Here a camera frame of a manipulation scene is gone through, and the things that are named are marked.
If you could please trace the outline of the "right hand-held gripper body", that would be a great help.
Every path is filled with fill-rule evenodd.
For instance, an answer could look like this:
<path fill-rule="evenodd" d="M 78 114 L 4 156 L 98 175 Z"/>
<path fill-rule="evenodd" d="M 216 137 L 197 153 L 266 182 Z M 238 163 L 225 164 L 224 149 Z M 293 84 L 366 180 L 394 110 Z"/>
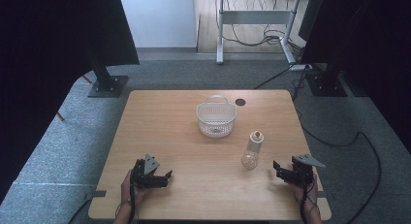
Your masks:
<path fill-rule="evenodd" d="M 292 157 L 293 173 L 291 183 L 301 186 L 313 181 L 313 168 L 325 168 L 325 165 L 309 154 Z"/>

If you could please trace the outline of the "black curtain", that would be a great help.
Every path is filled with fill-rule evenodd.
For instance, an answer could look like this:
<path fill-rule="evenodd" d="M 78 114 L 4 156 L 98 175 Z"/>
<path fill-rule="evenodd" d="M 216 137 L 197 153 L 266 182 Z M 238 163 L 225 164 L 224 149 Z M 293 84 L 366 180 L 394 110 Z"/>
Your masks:
<path fill-rule="evenodd" d="M 0 0 L 0 203 L 74 82 L 138 61 L 121 0 Z"/>
<path fill-rule="evenodd" d="M 320 0 L 303 63 L 362 88 L 411 153 L 411 0 Z"/>

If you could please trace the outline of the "black stand base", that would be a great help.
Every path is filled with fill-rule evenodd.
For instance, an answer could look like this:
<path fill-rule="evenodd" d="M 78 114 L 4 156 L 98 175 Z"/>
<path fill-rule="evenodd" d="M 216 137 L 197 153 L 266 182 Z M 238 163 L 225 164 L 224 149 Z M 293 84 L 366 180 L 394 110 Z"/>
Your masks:
<path fill-rule="evenodd" d="M 87 51 L 87 58 L 96 76 L 88 96 L 91 98 L 118 98 L 128 80 L 127 76 L 111 76 L 93 50 Z"/>
<path fill-rule="evenodd" d="M 338 79 L 339 71 L 330 69 L 327 64 L 313 63 L 312 70 L 306 74 L 311 93 L 318 97 L 346 97 L 347 94 Z"/>

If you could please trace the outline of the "grey metal frame desk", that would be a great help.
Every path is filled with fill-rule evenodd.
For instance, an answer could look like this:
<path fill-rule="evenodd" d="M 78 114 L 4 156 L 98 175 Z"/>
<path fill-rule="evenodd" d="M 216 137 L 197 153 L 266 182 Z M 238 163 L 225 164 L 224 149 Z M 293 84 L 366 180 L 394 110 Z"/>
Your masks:
<path fill-rule="evenodd" d="M 290 10 L 271 10 L 271 11 L 228 11 L 224 8 L 224 0 L 219 0 L 217 23 L 218 38 L 216 47 L 216 63 L 224 63 L 224 40 L 223 27 L 228 24 L 283 24 L 286 26 L 285 35 L 280 40 L 280 45 L 291 66 L 300 64 L 292 54 L 288 43 L 291 30 L 297 16 L 300 0 L 294 0 L 294 6 Z"/>

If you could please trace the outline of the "white plastic basket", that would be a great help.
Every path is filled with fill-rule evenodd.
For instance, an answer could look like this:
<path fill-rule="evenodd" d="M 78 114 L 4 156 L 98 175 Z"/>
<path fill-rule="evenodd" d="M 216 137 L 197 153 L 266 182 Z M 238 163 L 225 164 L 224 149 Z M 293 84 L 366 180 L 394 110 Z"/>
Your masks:
<path fill-rule="evenodd" d="M 207 137 L 224 138 L 234 129 L 237 107 L 220 94 L 205 99 L 196 108 L 200 131 Z"/>

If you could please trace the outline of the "person's right hand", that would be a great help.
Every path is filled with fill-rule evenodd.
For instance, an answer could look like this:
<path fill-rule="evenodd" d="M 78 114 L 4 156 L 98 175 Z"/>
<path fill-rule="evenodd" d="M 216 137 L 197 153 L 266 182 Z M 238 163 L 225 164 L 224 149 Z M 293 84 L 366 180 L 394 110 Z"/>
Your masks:
<path fill-rule="evenodd" d="M 307 184 L 305 187 L 297 186 L 290 183 L 289 186 L 292 189 L 295 200 L 299 205 L 304 205 L 304 212 L 309 213 L 318 207 L 317 197 L 318 197 L 318 184 L 317 176 L 313 176 L 313 181 Z"/>

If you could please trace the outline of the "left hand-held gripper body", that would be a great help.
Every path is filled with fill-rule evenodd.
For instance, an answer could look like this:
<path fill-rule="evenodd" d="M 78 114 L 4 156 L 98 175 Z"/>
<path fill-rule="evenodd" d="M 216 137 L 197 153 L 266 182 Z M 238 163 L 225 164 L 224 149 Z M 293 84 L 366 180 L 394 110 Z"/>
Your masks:
<path fill-rule="evenodd" d="M 149 154 L 138 159 L 131 173 L 132 184 L 140 189 L 159 188 L 161 180 L 154 173 L 159 167 L 159 163 Z"/>

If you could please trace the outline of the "black stand base left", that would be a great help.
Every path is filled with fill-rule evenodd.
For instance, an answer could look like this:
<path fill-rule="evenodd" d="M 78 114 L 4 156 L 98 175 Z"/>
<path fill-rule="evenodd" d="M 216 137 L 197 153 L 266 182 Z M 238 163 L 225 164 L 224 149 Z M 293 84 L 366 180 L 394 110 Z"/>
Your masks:
<path fill-rule="evenodd" d="M 91 98 L 118 98 L 128 80 L 127 76 L 111 76 L 93 50 L 87 51 L 87 58 L 96 76 L 88 96 Z"/>

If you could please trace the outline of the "black stand base right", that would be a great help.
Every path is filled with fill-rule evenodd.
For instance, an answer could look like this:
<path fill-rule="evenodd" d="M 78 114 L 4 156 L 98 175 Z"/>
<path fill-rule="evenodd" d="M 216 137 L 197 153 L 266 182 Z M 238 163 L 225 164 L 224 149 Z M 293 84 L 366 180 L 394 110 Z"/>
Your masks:
<path fill-rule="evenodd" d="M 346 97 L 347 94 L 338 79 L 339 71 L 330 69 L 327 64 L 313 63 L 312 70 L 306 74 L 311 93 L 318 97 Z"/>

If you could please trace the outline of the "clear plastic bottle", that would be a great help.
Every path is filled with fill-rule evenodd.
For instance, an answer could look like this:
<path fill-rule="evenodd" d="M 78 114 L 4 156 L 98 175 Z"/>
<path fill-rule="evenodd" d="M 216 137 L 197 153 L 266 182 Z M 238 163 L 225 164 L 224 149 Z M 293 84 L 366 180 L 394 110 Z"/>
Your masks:
<path fill-rule="evenodd" d="M 264 135 L 260 131 L 250 134 L 248 144 L 241 156 L 241 164 L 247 170 L 253 170 L 258 166 L 259 153 L 264 142 Z"/>

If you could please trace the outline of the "person's left hand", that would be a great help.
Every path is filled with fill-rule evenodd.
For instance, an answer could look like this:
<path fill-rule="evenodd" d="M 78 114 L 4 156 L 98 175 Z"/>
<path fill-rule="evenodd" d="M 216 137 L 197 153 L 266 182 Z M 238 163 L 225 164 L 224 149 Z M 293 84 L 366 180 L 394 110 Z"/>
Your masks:
<path fill-rule="evenodd" d="M 121 205 L 123 207 L 130 205 L 132 199 L 135 200 L 136 205 L 139 205 L 149 193 L 149 189 L 138 189 L 136 186 L 131 187 L 131 171 L 128 171 L 121 183 Z"/>

